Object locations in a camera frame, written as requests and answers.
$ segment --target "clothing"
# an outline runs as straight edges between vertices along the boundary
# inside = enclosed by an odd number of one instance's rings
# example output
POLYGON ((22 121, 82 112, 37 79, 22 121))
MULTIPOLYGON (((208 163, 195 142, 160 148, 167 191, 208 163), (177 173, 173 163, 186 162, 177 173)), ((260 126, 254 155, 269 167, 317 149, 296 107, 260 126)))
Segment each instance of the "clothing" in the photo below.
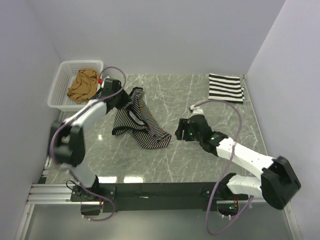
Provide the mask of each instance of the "clothing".
POLYGON ((91 68, 79 70, 67 96, 77 104, 88 102, 97 92, 99 73, 91 68))
POLYGON ((243 104, 245 95, 240 77, 209 74, 208 99, 223 100, 228 103, 243 104))
POLYGON ((112 135, 128 132, 144 149, 168 146, 171 135, 160 128, 143 100, 143 88, 135 87, 129 94, 131 102, 116 112, 112 135))

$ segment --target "wall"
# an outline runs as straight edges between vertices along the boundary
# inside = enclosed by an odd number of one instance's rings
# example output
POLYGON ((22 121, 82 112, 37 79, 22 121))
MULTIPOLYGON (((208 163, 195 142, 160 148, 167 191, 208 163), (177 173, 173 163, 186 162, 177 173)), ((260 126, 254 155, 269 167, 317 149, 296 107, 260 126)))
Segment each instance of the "wall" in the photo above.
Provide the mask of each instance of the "wall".
POLYGON ((292 204, 304 240, 319 239, 319 9, 287 0, 247 76, 269 154, 287 157, 301 181, 292 204))
POLYGON ((0 239, 11 240, 45 164, 60 59, 24 0, 1 2, 0 32, 0 239))
POLYGON ((285 0, 28 0, 62 60, 246 74, 285 0))

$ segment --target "plastic basket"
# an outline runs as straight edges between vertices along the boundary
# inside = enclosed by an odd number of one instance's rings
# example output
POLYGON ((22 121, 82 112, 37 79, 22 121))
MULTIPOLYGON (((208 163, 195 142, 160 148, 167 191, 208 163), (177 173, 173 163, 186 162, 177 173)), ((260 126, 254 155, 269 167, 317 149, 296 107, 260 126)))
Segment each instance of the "plastic basket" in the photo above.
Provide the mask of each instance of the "plastic basket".
POLYGON ((67 96, 68 88, 76 79, 78 71, 85 68, 101 73, 104 63, 99 60, 73 60, 60 63, 49 93, 47 102, 49 107, 60 109, 63 112, 77 112, 87 104, 86 102, 78 104, 67 96))

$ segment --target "gray marble surface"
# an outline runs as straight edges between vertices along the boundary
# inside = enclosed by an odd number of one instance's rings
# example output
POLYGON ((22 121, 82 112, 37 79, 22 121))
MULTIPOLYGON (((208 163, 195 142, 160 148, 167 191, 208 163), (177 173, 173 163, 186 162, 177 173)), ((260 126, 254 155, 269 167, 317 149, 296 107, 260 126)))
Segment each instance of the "gray marble surface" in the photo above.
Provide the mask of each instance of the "gray marble surface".
MULTIPOLYGON (((208 98, 209 80, 204 74, 132 74, 127 76, 125 89, 143 87, 145 101, 159 125, 172 134, 167 148, 143 149, 129 135, 112 136, 116 109, 97 120, 85 133, 84 161, 99 176, 101 182, 211 182, 216 181, 228 161, 206 153, 196 142, 178 141, 174 135, 180 118, 190 116, 192 104, 208 98)), ((243 120, 238 142, 261 154, 266 149, 259 131, 247 88, 244 104, 237 104, 243 120)), ((212 130, 233 137, 239 120, 236 113, 223 103, 203 105, 205 117, 212 130)), ((62 118, 74 113, 64 113, 62 118)), ((232 164, 229 172, 250 175, 232 164)), ((51 165, 47 184, 64 184, 71 177, 51 165)))

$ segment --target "purple cable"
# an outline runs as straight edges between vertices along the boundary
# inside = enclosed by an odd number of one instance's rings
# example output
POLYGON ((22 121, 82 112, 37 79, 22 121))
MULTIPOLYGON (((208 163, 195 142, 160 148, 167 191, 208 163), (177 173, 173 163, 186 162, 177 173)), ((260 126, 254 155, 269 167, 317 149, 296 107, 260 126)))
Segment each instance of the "purple cable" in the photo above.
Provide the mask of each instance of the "purple cable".
POLYGON ((232 224, 234 224, 234 222, 244 212, 244 210, 247 209, 247 207, 249 206, 251 201, 254 199, 254 196, 250 196, 250 198, 249 198, 248 202, 246 203, 246 205, 235 216, 233 216, 233 219, 222 230, 220 230, 218 232, 211 232, 210 231, 210 229, 209 229, 209 213, 210 213, 211 204, 212 204, 212 201, 214 199, 214 195, 216 193, 216 190, 217 190, 220 182, 225 177, 225 175, 226 175, 226 173, 227 173, 227 171, 228 171, 228 169, 229 169, 229 167, 230 167, 230 165, 232 163, 232 160, 234 159, 235 147, 236 147, 235 142, 237 141, 237 139, 238 139, 238 137, 240 135, 241 129, 242 129, 242 118, 240 116, 239 111, 235 108, 235 106, 233 106, 231 103, 223 101, 223 100, 213 100, 213 99, 206 100, 206 101, 200 102, 198 104, 195 104, 194 107, 199 107, 200 105, 203 105, 203 104, 206 104, 206 103, 209 103, 209 102, 219 102, 219 103, 224 103, 224 104, 229 105, 231 108, 233 108, 233 110, 235 111, 235 113, 238 115, 238 118, 239 118, 239 127, 238 127, 238 130, 236 131, 235 137, 233 138, 234 143, 232 145, 232 151, 231 151, 230 160, 228 162, 228 165, 223 170, 223 173, 221 174, 220 179, 215 183, 215 185, 213 187, 213 190, 212 190, 212 193, 211 193, 211 196, 210 196, 210 199, 209 199, 208 207, 206 208, 206 213, 205 213, 205 227, 206 227, 207 233, 210 234, 211 236, 218 236, 218 235, 222 234, 225 230, 227 230, 232 224))
MULTIPOLYGON (((123 77, 124 77, 124 81, 123 81, 122 87, 119 89, 119 91, 117 91, 117 92, 115 92, 115 93, 113 93, 113 94, 111 94, 111 95, 109 95, 109 96, 103 97, 103 98, 99 99, 98 101, 95 101, 94 103, 86 106, 86 107, 84 108, 84 110, 82 110, 82 112, 81 112, 79 115, 77 115, 77 116, 76 116, 75 118, 73 118, 72 120, 70 120, 70 121, 68 121, 68 122, 65 122, 64 124, 62 124, 62 125, 57 129, 57 131, 54 133, 54 135, 53 135, 53 137, 52 137, 52 140, 51 140, 51 142, 50 142, 50 148, 49 148, 50 157, 53 159, 53 161, 54 161, 55 163, 57 163, 57 159, 56 159, 56 156, 55 156, 55 154, 54 154, 55 143, 56 143, 56 139, 57 139, 59 133, 62 131, 62 129, 64 129, 66 126, 70 126, 74 121, 76 121, 77 119, 79 119, 82 115, 84 115, 84 114, 85 114, 90 108, 92 108, 94 105, 96 105, 96 104, 98 104, 98 103, 100 103, 100 102, 103 102, 103 101, 105 101, 105 100, 107 100, 107 99, 110 99, 110 98, 116 96, 117 94, 119 94, 119 93, 124 89, 124 87, 125 87, 125 85, 126 85, 126 82, 127 82, 127 77, 126 77, 125 73, 124 73, 120 68, 118 68, 118 67, 115 67, 115 66, 108 66, 108 67, 106 67, 105 69, 103 69, 103 70, 101 71, 101 73, 100 73, 100 78, 102 77, 103 72, 104 72, 105 70, 107 70, 107 69, 117 69, 119 72, 122 73, 122 75, 123 75, 123 77)), ((75 176, 75 174, 74 174, 71 170, 70 170, 70 174, 73 176, 73 178, 75 179, 76 182, 79 182, 80 187, 81 187, 84 191, 86 191, 87 193, 89 193, 89 194, 91 194, 91 195, 93 195, 93 196, 95 196, 95 197, 98 197, 98 198, 100 198, 100 199, 103 199, 103 200, 111 203, 111 205, 112 205, 112 213, 111 213, 109 216, 107 216, 107 217, 104 217, 104 218, 101 218, 101 219, 95 219, 95 218, 89 218, 89 217, 85 216, 84 218, 86 218, 86 219, 88 219, 88 220, 90 220, 90 221, 94 221, 94 222, 101 222, 101 221, 104 221, 104 220, 107 220, 107 219, 111 218, 111 217, 115 214, 115 212, 116 212, 116 205, 115 205, 115 203, 114 203, 112 200, 110 200, 109 198, 107 198, 107 197, 105 197, 105 196, 101 196, 101 195, 96 194, 96 193, 94 193, 94 192, 92 192, 92 191, 89 191, 89 190, 86 188, 86 186, 84 186, 84 185, 79 181, 79 179, 75 176)))

